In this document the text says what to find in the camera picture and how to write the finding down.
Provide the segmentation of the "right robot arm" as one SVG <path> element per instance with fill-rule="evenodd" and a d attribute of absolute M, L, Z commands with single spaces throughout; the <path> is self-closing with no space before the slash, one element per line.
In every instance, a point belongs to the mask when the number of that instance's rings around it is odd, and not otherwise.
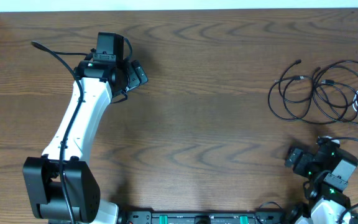
<path fill-rule="evenodd" d="M 298 146 L 289 148 L 285 166 L 307 178 L 302 186 L 307 202 L 295 205 L 283 219 L 284 223 L 350 223 L 353 219 L 350 198 L 343 191 L 358 166 L 358 159 L 341 149 L 337 139 L 318 138 L 317 145 L 316 152 Z"/>

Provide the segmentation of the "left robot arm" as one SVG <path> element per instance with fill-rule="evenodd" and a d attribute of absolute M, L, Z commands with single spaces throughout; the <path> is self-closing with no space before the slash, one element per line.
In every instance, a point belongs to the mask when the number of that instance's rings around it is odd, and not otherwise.
<path fill-rule="evenodd" d="M 74 83 L 63 119 L 39 157 L 23 165 L 24 182 L 35 218 L 49 223 L 120 223 L 119 207 L 101 199 L 89 163 L 94 137 L 106 108 L 128 99 L 147 83 L 137 60 L 124 54 L 129 40 L 112 32 L 98 34 L 96 48 L 69 68 Z"/>

